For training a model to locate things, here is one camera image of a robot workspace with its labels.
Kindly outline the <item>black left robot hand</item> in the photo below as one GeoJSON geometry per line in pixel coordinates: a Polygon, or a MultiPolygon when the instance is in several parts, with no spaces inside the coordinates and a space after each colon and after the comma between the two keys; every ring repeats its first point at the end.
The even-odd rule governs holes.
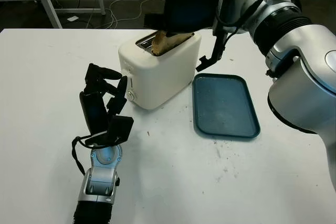
{"type": "Polygon", "coordinates": [[[127,101],[128,78],[112,69],[90,63],[85,83],[79,99],[89,132],[94,135],[106,131],[112,116],[122,111],[127,101]]]}

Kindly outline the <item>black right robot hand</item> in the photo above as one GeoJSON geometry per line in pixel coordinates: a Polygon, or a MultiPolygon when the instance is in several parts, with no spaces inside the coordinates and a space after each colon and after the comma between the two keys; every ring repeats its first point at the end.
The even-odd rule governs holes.
{"type": "Polygon", "coordinates": [[[144,15],[144,27],[173,34],[211,27],[218,0],[164,0],[162,13],[144,15]]]}

